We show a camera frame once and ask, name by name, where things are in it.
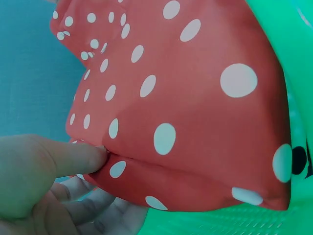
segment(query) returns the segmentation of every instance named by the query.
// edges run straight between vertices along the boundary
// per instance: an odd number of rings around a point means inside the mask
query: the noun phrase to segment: polka dot cushion
[[[284,74],[244,0],[60,0],[51,30],[87,68],[67,132],[110,152],[86,180],[163,211],[288,208]]]

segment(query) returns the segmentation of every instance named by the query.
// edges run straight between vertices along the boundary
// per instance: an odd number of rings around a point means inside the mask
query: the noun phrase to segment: blue wall
[[[49,31],[54,4],[0,1],[0,136],[68,141],[65,122],[84,72]]]

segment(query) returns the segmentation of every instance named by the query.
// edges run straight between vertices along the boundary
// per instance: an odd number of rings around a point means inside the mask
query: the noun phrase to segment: green plastic surface
[[[246,0],[267,34],[286,76],[292,146],[313,152],[313,1]],[[139,235],[304,235],[312,233],[313,177],[292,175],[288,211],[241,204],[210,212],[150,209]]]

